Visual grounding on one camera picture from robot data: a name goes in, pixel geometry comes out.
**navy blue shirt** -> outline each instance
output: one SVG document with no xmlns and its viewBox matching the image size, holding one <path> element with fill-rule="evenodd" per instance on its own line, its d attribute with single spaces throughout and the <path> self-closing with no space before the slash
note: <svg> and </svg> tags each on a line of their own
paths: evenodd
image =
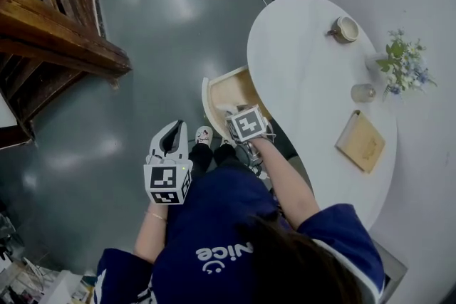
<svg viewBox="0 0 456 304">
<path fill-rule="evenodd" d="M 193 181 L 183 205 L 170 206 L 166 247 L 154 265 L 117 249 L 105 250 L 95 303 L 252 303 L 254 247 L 236 226 L 276 210 L 272 195 L 253 174 L 215 169 Z M 324 209 L 297 231 L 354 274 L 366 303 L 378 300 L 382 263 L 351 205 Z"/>
</svg>

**cup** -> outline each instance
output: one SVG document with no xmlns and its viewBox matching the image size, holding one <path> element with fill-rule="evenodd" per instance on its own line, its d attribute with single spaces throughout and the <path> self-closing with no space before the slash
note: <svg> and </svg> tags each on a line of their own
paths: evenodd
<svg viewBox="0 0 456 304">
<path fill-rule="evenodd" d="M 375 94 L 375 89 L 371 84 L 356 84 L 351 88 L 351 98 L 355 103 L 371 103 Z"/>
<path fill-rule="evenodd" d="M 359 35 L 358 24 L 352 18 L 341 16 L 334 21 L 327 35 L 334 36 L 340 43 L 354 42 L 358 39 Z"/>
</svg>

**ceramic cup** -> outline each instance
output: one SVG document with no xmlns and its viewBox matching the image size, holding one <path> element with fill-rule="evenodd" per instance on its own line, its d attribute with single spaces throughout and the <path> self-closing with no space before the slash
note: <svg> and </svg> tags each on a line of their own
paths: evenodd
<svg viewBox="0 0 456 304">
<path fill-rule="evenodd" d="M 358 39 L 358 24 L 347 16 L 341 16 L 334 21 L 332 29 L 327 33 L 340 43 L 351 43 Z"/>
</svg>

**concrete floor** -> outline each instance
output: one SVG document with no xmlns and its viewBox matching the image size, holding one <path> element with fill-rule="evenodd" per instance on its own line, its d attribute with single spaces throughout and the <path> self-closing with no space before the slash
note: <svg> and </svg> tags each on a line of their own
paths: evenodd
<svg viewBox="0 0 456 304">
<path fill-rule="evenodd" d="M 109 41 L 133 72 L 113 90 L 87 77 L 35 120 L 36 144 L 0 152 L 0 199 L 30 255 L 75 272 L 105 247 L 131 250 L 148 198 L 143 162 L 151 137 L 182 118 L 204 123 L 203 76 L 247 63 L 261 0 L 100 0 Z"/>
</svg>

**foot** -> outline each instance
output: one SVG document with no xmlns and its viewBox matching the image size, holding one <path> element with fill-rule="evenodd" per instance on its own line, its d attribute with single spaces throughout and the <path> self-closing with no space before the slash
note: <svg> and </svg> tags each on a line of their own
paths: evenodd
<svg viewBox="0 0 456 304">
<path fill-rule="evenodd" d="M 222 138 L 222 143 L 220 144 L 220 147 L 223 145 L 231 145 L 233 147 L 236 147 L 236 142 L 233 140 L 226 140 L 226 139 Z"/>
<path fill-rule="evenodd" d="M 211 147 L 211 142 L 212 142 L 212 135 L 213 131 L 211 127 L 208 127 L 206 125 L 203 125 L 202 127 L 199 127 L 197 129 L 197 133 L 195 135 L 195 142 L 198 143 L 204 143 L 205 145 L 208 145 Z"/>
</svg>

